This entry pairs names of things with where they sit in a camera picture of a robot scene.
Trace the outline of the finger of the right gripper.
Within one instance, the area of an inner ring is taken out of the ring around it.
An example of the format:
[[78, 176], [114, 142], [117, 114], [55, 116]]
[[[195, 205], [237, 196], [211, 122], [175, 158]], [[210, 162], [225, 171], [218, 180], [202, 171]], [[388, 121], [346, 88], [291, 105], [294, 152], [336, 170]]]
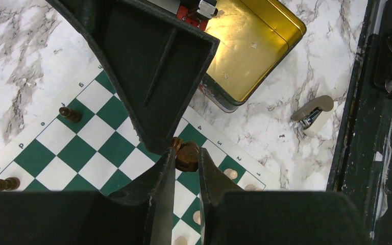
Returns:
[[148, 1], [50, 1], [87, 41], [145, 148], [161, 155], [219, 40]]

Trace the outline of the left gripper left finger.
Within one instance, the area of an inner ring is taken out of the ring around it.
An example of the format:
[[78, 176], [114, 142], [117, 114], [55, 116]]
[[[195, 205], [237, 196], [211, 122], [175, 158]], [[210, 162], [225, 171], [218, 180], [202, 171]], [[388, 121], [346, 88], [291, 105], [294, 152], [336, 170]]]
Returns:
[[171, 244], [175, 157], [168, 148], [119, 190], [0, 192], [0, 244]]

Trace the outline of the dark brown chess piece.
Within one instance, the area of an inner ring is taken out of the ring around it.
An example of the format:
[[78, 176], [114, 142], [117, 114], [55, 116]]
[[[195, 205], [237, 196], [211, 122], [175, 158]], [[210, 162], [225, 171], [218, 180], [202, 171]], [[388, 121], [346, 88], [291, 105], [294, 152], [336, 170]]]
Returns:
[[6, 179], [0, 179], [0, 191], [12, 191], [18, 189], [20, 186], [20, 180], [17, 177], [8, 177]]

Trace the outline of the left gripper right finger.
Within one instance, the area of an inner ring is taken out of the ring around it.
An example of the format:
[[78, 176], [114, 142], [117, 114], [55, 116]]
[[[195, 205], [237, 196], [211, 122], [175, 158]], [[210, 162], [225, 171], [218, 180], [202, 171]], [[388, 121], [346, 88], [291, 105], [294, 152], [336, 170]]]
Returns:
[[[234, 184], [200, 148], [202, 183], [207, 174]], [[325, 191], [228, 191], [216, 209], [202, 211], [202, 244], [368, 244], [349, 198]]]

